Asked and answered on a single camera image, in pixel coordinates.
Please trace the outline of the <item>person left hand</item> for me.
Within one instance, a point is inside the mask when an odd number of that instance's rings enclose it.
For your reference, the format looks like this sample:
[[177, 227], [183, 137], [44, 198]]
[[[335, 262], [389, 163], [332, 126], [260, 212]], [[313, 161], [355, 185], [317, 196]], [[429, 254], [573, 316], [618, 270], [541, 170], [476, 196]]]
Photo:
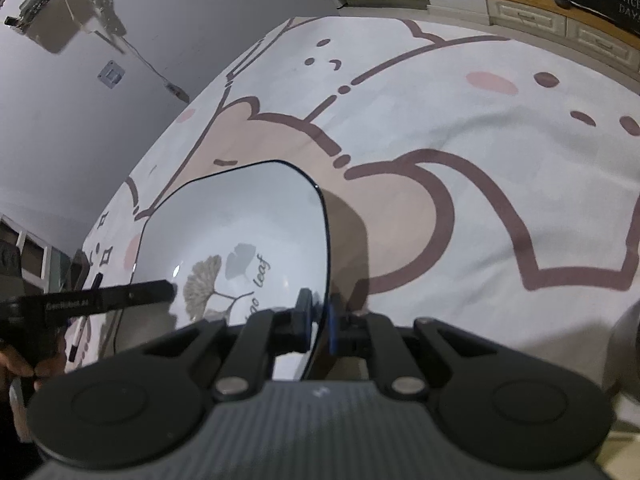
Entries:
[[12, 382], [17, 377], [35, 377], [38, 390], [50, 378], [60, 376], [66, 367], [66, 340], [62, 334], [56, 338], [56, 350], [36, 365], [27, 361], [10, 345], [1, 343], [1, 395], [8, 396]]

